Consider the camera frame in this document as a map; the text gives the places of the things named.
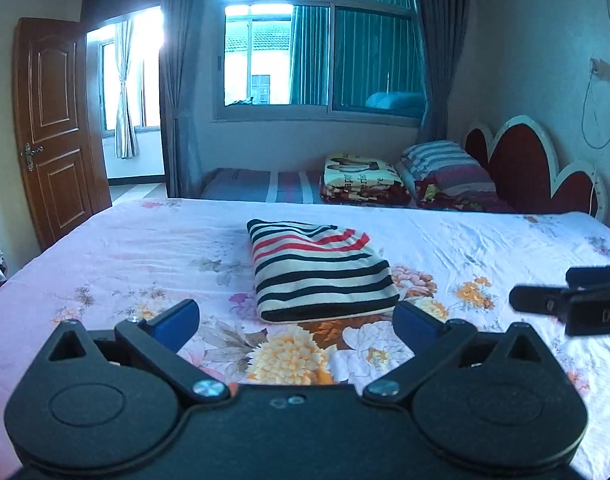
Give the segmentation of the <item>window with frame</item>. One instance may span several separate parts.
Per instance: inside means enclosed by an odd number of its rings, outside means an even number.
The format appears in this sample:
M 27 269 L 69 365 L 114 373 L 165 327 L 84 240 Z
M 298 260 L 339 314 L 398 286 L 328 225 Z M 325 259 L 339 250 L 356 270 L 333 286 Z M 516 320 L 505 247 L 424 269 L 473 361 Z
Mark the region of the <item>window with frame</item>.
M 222 119 L 424 114 L 414 0 L 218 0 Z

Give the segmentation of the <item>striped purple mattress sheet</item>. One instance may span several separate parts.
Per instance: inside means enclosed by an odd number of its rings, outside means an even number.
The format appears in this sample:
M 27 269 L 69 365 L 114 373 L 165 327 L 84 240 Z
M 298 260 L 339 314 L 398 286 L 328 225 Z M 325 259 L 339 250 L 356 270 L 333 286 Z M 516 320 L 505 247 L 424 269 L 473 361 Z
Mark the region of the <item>striped purple mattress sheet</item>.
M 322 204 L 319 171 L 259 171 L 218 168 L 208 177 L 203 200 Z

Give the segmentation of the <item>grey curtain right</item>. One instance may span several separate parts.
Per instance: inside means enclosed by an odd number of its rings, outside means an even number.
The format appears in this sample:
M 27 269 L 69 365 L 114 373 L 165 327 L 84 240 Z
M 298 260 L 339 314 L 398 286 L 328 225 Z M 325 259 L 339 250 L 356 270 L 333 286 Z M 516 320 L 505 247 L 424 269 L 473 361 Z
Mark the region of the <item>grey curtain right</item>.
M 419 141 L 444 140 L 448 104 L 468 30 L 470 0 L 413 0 L 421 36 L 425 110 Z

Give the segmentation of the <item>grey curtain left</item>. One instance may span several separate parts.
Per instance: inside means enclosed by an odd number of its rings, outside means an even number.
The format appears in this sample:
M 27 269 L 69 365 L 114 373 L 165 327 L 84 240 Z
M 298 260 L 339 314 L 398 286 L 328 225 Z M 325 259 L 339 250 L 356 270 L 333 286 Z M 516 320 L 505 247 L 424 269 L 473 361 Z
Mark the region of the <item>grey curtain left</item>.
M 203 24 L 215 0 L 160 0 L 164 44 L 160 49 L 160 135 L 168 195 L 198 198 L 204 185 L 198 108 L 202 91 Z

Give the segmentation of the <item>striped pillow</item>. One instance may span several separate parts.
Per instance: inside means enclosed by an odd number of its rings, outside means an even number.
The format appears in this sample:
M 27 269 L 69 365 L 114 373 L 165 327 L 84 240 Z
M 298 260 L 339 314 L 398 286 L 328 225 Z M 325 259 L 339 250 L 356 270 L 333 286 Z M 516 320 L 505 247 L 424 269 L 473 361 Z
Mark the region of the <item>striped pillow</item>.
M 429 183 L 449 196 L 496 192 L 488 172 L 454 141 L 411 145 L 402 152 L 395 169 L 413 194 L 418 185 Z

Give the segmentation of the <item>red white headboard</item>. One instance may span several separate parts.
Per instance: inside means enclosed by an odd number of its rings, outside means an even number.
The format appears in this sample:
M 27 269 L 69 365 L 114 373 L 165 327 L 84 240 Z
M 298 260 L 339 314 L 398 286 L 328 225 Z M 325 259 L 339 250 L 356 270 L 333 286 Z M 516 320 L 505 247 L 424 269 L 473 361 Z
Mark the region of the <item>red white headboard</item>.
M 599 171 L 585 160 L 562 166 L 546 128 L 526 115 L 509 119 L 497 132 L 474 125 L 462 146 L 488 172 L 500 200 L 517 212 L 578 211 L 599 222 L 608 215 L 608 192 Z

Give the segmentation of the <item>colourful crumpled cloth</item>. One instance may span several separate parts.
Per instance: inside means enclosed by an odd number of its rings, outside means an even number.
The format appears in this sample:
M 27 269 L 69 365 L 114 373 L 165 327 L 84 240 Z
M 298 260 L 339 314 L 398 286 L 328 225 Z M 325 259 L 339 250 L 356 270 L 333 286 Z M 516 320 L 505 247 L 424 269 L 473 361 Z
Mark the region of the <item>colourful crumpled cloth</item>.
M 432 180 L 416 181 L 416 206 L 428 210 L 514 214 L 515 210 L 495 193 L 465 192 L 448 195 Z

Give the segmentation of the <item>white balcony curtain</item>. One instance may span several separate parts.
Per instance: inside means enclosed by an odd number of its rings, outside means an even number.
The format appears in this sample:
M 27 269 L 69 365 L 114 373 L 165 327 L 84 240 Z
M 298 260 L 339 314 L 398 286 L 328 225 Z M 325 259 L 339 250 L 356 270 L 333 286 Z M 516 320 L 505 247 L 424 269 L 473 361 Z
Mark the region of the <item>white balcony curtain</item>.
M 114 49 L 118 75 L 118 101 L 115 122 L 115 155 L 119 159 L 134 158 L 137 154 L 136 133 L 132 124 L 128 79 L 131 68 L 131 43 L 134 36 L 134 20 L 121 21 L 115 25 Z

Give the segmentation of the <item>striped knit sweater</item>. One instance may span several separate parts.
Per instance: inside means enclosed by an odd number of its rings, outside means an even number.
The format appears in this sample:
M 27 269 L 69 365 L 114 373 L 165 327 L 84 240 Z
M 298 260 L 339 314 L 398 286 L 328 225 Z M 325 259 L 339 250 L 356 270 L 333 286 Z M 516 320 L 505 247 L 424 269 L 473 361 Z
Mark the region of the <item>striped knit sweater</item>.
M 399 292 L 370 236 L 333 224 L 247 222 L 256 310 L 267 323 L 353 318 L 388 311 Z

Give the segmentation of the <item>folded patterned blanket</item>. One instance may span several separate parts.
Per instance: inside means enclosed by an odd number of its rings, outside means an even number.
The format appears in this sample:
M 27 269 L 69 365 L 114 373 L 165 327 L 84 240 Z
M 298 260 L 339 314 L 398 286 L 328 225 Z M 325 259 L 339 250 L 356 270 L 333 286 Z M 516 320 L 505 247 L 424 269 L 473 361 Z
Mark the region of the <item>folded patterned blanket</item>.
M 407 206 L 411 195 L 388 162 L 354 154 L 329 154 L 324 163 L 320 195 L 334 204 Z

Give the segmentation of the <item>grey curtain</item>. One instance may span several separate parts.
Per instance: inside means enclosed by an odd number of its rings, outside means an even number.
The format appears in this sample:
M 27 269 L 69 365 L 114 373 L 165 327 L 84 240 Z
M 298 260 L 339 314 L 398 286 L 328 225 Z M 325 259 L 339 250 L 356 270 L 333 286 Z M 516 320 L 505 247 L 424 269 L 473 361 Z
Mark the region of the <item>grey curtain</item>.
M 168 195 L 198 198 L 204 185 L 198 108 L 202 91 L 203 24 L 215 0 L 160 0 L 164 44 L 160 49 L 160 135 Z
M 419 141 L 444 140 L 448 104 L 468 30 L 470 0 L 413 0 L 421 36 L 425 110 Z

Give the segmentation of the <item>brown wooden door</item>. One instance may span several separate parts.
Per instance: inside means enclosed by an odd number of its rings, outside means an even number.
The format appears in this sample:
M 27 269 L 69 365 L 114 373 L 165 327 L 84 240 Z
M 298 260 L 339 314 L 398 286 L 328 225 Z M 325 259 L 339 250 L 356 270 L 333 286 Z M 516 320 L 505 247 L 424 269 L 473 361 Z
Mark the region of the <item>brown wooden door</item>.
M 81 24 L 20 18 L 12 90 L 25 195 L 39 246 L 47 249 L 111 206 L 102 136 L 89 125 Z

